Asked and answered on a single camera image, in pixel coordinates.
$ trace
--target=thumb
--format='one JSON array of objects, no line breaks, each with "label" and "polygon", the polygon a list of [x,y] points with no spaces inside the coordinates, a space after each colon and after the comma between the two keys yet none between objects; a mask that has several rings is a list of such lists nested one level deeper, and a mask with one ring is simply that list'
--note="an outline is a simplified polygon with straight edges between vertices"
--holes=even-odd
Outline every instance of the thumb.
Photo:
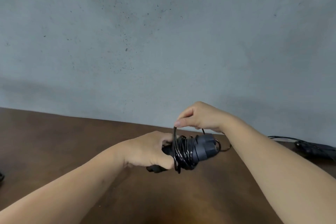
[{"label": "thumb", "polygon": [[157,157],[157,164],[165,169],[171,169],[174,167],[174,159],[172,156],[161,152]]},{"label": "thumb", "polygon": [[194,116],[191,116],[191,117],[179,119],[174,123],[174,126],[177,128],[195,127],[196,126],[195,118]]}]

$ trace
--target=person's right hand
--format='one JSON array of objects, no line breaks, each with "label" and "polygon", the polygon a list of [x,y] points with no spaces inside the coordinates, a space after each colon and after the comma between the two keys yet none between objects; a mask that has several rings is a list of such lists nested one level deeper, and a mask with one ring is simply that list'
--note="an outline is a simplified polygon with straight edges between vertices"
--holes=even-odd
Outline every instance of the person's right hand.
[{"label": "person's right hand", "polygon": [[196,102],[185,109],[177,118],[174,126],[177,128],[194,127],[196,129],[212,129],[221,131],[223,116],[226,112],[203,102]]}]

